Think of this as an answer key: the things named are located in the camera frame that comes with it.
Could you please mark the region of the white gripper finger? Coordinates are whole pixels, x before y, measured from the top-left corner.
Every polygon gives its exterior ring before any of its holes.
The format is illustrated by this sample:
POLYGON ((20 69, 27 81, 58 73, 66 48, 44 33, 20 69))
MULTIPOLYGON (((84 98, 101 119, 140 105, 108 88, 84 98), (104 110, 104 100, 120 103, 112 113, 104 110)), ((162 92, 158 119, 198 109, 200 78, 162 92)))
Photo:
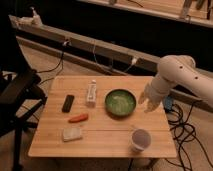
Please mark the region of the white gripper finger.
POLYGON ((147 108, 145 109, 146 112, 152 112, 159 106, 159 103, 148 101, 147 108))
POLYGON ((145 102, 146 99, 147 99, 146 93, 145 93, 145 92, 142 92, 141 95, 140 95, 140 97, 139 97, 139 99, 138 99, 138 103, 139 103, 139 104, 142 104, 142 103, 145 102))

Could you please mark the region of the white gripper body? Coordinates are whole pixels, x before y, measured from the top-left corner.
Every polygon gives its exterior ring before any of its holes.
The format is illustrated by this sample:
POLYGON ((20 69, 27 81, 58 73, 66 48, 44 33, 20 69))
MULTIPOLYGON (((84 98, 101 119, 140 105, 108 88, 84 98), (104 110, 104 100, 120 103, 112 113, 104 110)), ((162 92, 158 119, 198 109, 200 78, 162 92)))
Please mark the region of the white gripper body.
POLYGON ((160 103, 169 92, 170 83, 160 75, 156 75, 145 88, 145 93, 152 103, 160 103))

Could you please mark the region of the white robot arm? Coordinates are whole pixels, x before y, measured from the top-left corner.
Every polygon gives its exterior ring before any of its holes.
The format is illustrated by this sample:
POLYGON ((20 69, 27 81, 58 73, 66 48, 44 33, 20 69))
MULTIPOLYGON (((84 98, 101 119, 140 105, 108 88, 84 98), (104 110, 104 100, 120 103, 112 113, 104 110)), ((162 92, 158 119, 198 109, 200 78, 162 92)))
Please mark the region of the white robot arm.
POLYGON ((146 112, 154 111, 172 88, 181 85, 213 107, 213 78, 196 70, 195 60, 187 55, 167 55, 157 64, 157 74, 139 97, 139 103, 147 101, 146 112))

